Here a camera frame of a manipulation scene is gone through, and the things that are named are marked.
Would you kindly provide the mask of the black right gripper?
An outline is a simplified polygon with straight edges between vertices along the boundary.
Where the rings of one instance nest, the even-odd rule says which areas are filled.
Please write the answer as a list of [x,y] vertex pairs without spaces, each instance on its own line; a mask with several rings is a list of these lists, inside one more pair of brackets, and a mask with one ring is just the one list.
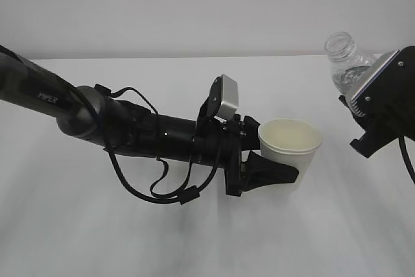
[[350,146],[361,156],[370,158],[395,139],[414,139],[414,46],[400,49],[386,69],[364,91],[358,105],[366,113],[355,115],[344,95],[339,101],[353,120],[364,129]]

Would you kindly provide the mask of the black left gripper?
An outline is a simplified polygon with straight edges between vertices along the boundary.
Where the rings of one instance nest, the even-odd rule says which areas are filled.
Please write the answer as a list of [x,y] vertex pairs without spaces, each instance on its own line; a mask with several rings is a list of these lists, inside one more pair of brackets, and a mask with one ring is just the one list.
[[[219,167],[224,169],[225,191],[240,197],[243,192],[260,187],[294,184],[299,176],[297,168],[273,162],[251,150],[259,150],[258,123],[253,117],[236,114],[229,121],[217,117],[217,99],[220,95],[220,76],[215,78],[209,94],[201,105],[196,119],[196,155],[203,159],[213,157],[211,172],[198,186],[203,191],[212,182]],[[250,151],[242,162],[242,150]]]

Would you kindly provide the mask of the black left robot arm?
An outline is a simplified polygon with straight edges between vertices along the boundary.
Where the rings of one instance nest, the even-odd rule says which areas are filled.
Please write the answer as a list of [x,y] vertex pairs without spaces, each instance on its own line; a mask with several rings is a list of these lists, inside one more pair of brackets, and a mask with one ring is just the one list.
[[96,84],[75,87],[58,75],[1,48],[1,99],[49,115],[66,135],[100,145],[122,185],[133,196],[155,204],[184,204],[203,186],[184,182],[177,190],[144,195],[126,180],[117,156],[198,163],[224,170],[226,193],[240,196],[258,187],[294,183],[297,168],[258,155],[259,123],[237,114],[237,83],[226,75],[212,83],[196,120],[161,115]]

